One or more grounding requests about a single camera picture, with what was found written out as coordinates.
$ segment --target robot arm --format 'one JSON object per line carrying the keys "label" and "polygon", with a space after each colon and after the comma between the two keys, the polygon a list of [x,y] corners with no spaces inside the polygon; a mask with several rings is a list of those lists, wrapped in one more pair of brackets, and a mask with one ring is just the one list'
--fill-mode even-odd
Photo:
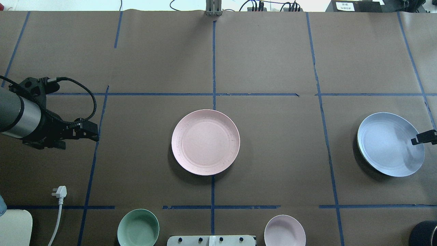
{"label": "robot arm", "polygon": [[[91,91],[70,78],[26,78],[20,84],[11,83],[9,90],[0,88],[0,133],[20,139],[36,149],[65,149],[65,139],[89,138],[99,141],[97,124],[88,121],[96,111],[96,100]],[[58,82],[69,80],[84,88],[94,102],[93,113],[85,118],[67,122],[45,108],[46,95],[59,90]]]}

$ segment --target bowl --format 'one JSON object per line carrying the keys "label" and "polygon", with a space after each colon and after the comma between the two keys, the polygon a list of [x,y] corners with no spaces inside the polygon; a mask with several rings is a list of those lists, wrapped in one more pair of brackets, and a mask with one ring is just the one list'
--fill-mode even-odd
{"label": "bowl", "polygon": [[135,209],[121,219],[117,238],[121,246],[153,246],[159,232],[158,219],[152,212]]}
{"label": "bowl", "polygon": [[392,113],[369,115],[358,128],[360,153],[376,170],[393,177],[415,173],[425,159],[423,144],[413,145],[419,132],[406,119]]}
{"label": "bowl", "polygon": [[289,215],[273,217],[264,230],[266,246],[305,246],[306,236],[302,225]]}

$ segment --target blue tape line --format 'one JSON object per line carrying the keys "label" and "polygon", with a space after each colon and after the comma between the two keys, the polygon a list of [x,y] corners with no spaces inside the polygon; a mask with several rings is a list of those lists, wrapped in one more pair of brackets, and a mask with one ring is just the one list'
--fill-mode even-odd
{"label": "blue tape line", "polygon": [[280,205],[224,205],[224,206],[215,206],[216,209],[277,209],[280,208]]}
{"label": "blue tape line", "polygon": [[77,246],[80,246],[82,244],[83,228],[85,227],[86,217],[87,217],[87,209],[84,209],[82,214],[82,222],[80,224],[79,239],[77,240]]}
{"label": "blue tape line", "polygon": [[[8,205],[8,209],[58,209],[59,205],[56,206],[32,206],[32,205]],[[62,209],[83,209],[84,206],[62,206]]]}
{"label": "blue tape line", "polygon": [[212,22],[212,109],[215,110],[215,23]]}
{"label": "blue tape line", "polygon": [[[104,96],[106,93],[93,93]],[[47,96],[89,96],[85,92],[55,92]],[[296,93],[216,93],[216,96],[297,96]],[[421,93],[321,93],[322,96],[422,96]],[[141,92],[111,92],[108,96],[213,96],[213,93],[141,93]],[[425,96],[437,96],[437,93],[425,93]]]}
{"label": "blue tape line", "polygon": [[[58,209],[56,206],[38,206],[38,205],[8,205],[8,209]],[[62,206],[62,209],[115,209],[115,206]]]}
{"label": "blue tape line", "polygon": [[194,206],[163,206],[163,209],[211,209],[209,205],[194,205]]}
{"label": "blue tape line", "polygon": [[[108,101],[108,90],[109,90],[109,86],[106,87],[106,95],[105,95],[105,99],[103,102],[102,115],[100,116],[99,132],[98,132],[99,138],[100,138],[100,133],[102,130],[103,116],[105,115],[106,102]],[[87,206],[88,206],[88,202],[90,200],[91,186],[93,184],[94,168],[96,166],[97,150],[99,148],[99,143],[100,143],[100,141],[96,143],[96,147],[94,149],[93,164],[91,166],[90,180],[88,181],[87,196],[85,198],[85,209],[83,210],[82,223],[80,225],[80,232],[79,232],[79,240],[77,241],[78,246],[80,246],[82,243],[83,229],[85,227],[85,220],[87,218]]]}
{"label": "blue tape line", "polygon": [[[30,11],[28,11],[28,13],[26,15],[26,19],[24,20],[23,27],[21,28],[20,35],[18,36],[18,40],[17,40],[17,43],[15,44],[14,51],[12,52],[12,56],[10,57],[9,64],[7,66],[7,69],[6,69],[6,73],[4,74],[5,77],[7,77],[9,74],[9,70],[10,70],[10,67],[12,66],[12,62],[14,60],[15,53],[17,52],[18,45],[20,44],[24,29],[26,28],[27,21],[29,20],[29,15],[30,15]],[[3,80],[3,82],[1,83],[1,87],[4,87],[4,84],[5,84],[5,81]]]}
{"label": "blue tape line", "polygon": [[[106,93],[93,93],[95,96],[104,96]],[[54,96],[89,96],[88,93],[52,93]],[[108,96],[212,96],[212,93],[141,93],[141,92],[112,92]]]}
{"label": "blue tape line", "polygon": [[87,206],[86,207],[88,210],[89,209],[115,209],[115,206]]}
{"label": "blue tape line", "polygon": [[120,17],[118,18],[117,35],[115,36],[114,49],[117,48],[117,44],[118,44],[118,35],[120,34],[120,27],[121,27],[121,19],[122,19],[122,18],[123,18],[123,11],[120,11]]}
{"label": "blue tape line", "polygon": [[217,93],[217,96],[299,96],[296,93]]}
{"label": "blue tape line", "polygon": [[402,25],[401,15],[400,15],[399,12],[397,12],[397,15],[398,15],[398,21],[399,21],[399,26],[400,26],[400,28],[401,28],[402,36],[404,37],[405,46],[407,47],[408,55],[409,55],[409,57],[410,57],[411,64],[413,65],[414,73],[416,74],[417,82],[419,83],[420,90],[421,90],[421,92],[422,92],[422,95],[423,95],[423,99],[424,99],[424,101],[425,101],[426,108],[427,108],[427,110],[428,110],[428,115],[430,116],[430,119],[431,119],[431,123],[432,123],[432,125],[433,125],[433,128],[434,128],[434,129],[437,129],[437,128],[436,128],[436,124],[435,124],[435,122],[434,122],[434,117],[433,117],[433,115],[432,115],[432,113],[431,113],[431,110],[430,110],[430,105],[429,105],[429,103],[428,103],[428,99],[427,99],[427,97],[425,96],[425,91],[424,91],[424,89],[423,89],[422,81],[420,80],[419,73],[417,72],[416,63],[414,62],[413,55],[411,54],[411,50],[410,50],[410,48],[409,48],[409,44],[408,44],[407,37],[405,36],[404,27],[403,27],[403,25]]}
{"label": "blue tape line", "polygon": [[333,190],[333,194],[334,194],[334,201],[335,201],[335,205],[336,205],[338,231],[340,234],[340,243],[341,243],[341,246],[344,246],[343,228],[341,225],[340,208],[338,207],[337,188],[335,185],[334,168],[332,165],[331,149],[329,147],[328,131],[326,129],[325,113],[323,111],[322,92],[320,90],[319,76],[317,75],[317,70],[316,70],[316,56],[314,54],[314,45],[312,42],[311,25],[309,22],[308,12],[306,12],[306,21],[307,21],[307,26],[308,26],[309,44],[311,46],[311,55],[312,55],[312,64],[314,67],[314,76],[315,76],[316,82],[317,82],[317,95],[319,97],[320,113],[322,114],[323,131],[325,133],[325,143],[326,143],[326,148],[328,149],[329,168],[331,169],[331,183],[332,183],[332,190]]}
{"label": "blue tape line", "polygon": [[211,177],[211,235],[215,235],[215,175]]}
{"label": "blue tape line", "polygon": [[420,207],[430,207],[436,208],[437,205],[434,204],[362,204],[362,205],[320,205],[321,209],[333,209],[333,208],[420,208]]}
{"label": "blue tape line", "polygon": [[420,93],[321,93],[322,96],[422,96]]}

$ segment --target white cable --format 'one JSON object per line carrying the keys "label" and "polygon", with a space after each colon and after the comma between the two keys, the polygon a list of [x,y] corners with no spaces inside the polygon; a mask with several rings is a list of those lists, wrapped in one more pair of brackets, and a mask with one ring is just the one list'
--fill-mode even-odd
{"label": "white cable", "polygon": [[54,188],[53,191],[56,191],[56,193],[52,193],[52,196],[59,198],[59,211],[58,219],[56,220],[55,231],[53,232],[52,239],[50,239],[48,246],[52,246],[53,240],[55,239],[56,233],[58,232],[59,222],[61,221],[62,204],[64,204],[64,197],[67,196],[67,187],[59,186],[58,188]]}
{"label": "white cable", "polygon": [[48,246],[52,246],[53,240],[55,239],[56,233],[58,232],[59,221],[61,220],[61,212],[62,212],[62,204],[59,204],[58,220],[56,220],[55,231],[53,232],[52,239],[50,239]]}

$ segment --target silver cylinder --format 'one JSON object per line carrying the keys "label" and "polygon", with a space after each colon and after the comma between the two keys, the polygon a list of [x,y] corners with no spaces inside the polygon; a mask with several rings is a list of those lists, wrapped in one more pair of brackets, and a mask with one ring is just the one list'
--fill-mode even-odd
{"label": "silver cylinder", "polygon": [[14,138],[31,134],[41,121],[35,103],[6,89],[0,89],[0,132]]}

